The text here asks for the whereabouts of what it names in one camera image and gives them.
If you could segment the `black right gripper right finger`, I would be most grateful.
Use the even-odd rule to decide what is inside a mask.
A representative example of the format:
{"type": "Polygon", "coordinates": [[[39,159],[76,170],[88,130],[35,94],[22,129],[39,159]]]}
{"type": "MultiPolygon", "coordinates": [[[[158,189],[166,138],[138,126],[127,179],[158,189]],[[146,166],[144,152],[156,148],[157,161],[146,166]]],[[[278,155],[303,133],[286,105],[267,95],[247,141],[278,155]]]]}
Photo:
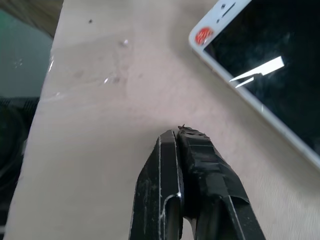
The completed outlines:
{"type": "Polygon", "coordinates": [[[264,240],[245,188],[211,139],[179,126],[184,182],[183,216],[196,240],[264,240]]]}

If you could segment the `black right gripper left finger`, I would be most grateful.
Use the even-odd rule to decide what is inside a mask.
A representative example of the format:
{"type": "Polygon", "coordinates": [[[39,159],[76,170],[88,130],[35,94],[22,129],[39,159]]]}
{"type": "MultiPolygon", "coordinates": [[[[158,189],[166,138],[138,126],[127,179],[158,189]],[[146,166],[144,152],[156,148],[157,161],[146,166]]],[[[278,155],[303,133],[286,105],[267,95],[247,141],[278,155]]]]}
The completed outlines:
{"type": "Polygon", "coordinates": [[[182,237],[183,174],[173,130],[161,134],[135,185],[130,240],[182,237]]]}

